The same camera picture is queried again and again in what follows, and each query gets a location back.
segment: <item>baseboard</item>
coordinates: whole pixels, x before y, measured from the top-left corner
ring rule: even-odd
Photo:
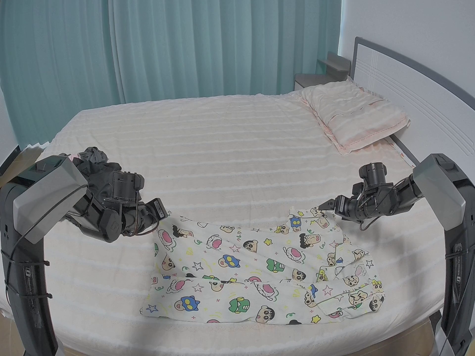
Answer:
[[[11,165],[11,163],[15,160],[15,158],[20,154],[20,147],[17,146],[7,157],[4,163],[0,166],[0,177],[5,174],[5,171],[7,171],[8,167]]]

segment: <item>white wall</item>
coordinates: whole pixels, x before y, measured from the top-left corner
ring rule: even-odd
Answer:
[[[341,56],[355,37],[395,50],[475,96],[475,0],[343,0]]]
[[[17,145],[18,142],[11,127],[3,92],[0,90],[0,165]]]

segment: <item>pajamas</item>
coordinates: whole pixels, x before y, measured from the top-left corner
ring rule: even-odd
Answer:
[[[292,208],[287,222],[270,229],[170,216],[153,235],[145,316],[331,323],[377,311],[384,301],[371,255],[316,207]]]

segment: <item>white bed sheet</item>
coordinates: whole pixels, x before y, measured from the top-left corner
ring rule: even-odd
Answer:
[[[297,92],[124,104],[82,111],[41,157],[88,146],[145,177],[142,198],[195,220],[268,230],[289,207],[350,194],[361,165],[383,161],[388,181],[411,168],[384,140],[342,156]],[[98,355],[343,355],[395,335],[442,307],[444,239],[425,201],[360,232],[387,299],[377,313],[329,325],[197,324],[143,317],[152,236],[112,244],[68,222],[45,238],[51,314],[66,346]],[[8,307],[4,295],[0,307]]]

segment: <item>pink pillow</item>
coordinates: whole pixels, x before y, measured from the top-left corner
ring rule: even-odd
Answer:
[[[409,117],[383,97],[348,78],[295,92],[308,104],[341,154],[364,148],[409,125]]]

